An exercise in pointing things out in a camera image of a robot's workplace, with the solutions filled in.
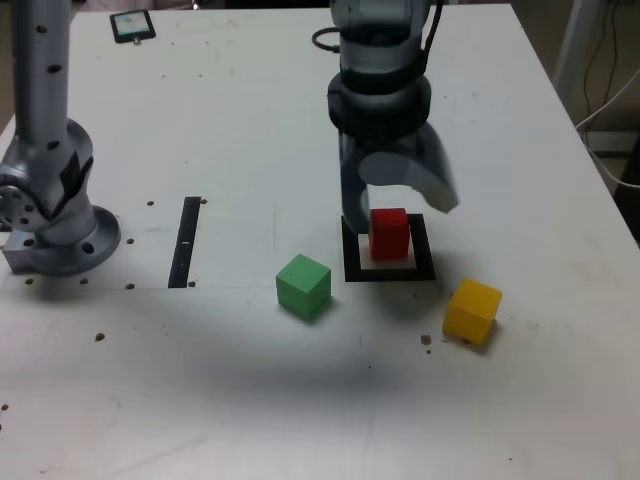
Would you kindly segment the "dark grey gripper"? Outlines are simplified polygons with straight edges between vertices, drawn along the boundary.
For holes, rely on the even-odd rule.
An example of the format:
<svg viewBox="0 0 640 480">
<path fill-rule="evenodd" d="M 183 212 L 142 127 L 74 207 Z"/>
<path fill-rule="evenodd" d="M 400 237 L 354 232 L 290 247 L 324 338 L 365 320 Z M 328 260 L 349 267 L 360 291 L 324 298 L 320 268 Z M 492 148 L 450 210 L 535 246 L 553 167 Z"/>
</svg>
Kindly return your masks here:
<svg viewBox="0 0 640 480">
<path fill-rule="evenodd" d="M 449 157 L 432 127 L 387 138 L 362 132 L 339 132 L 341 205 L 356 234 L 369 231 L 367 184 L 405 186 L 441 213 L 459 204 Z"/>
</svg>

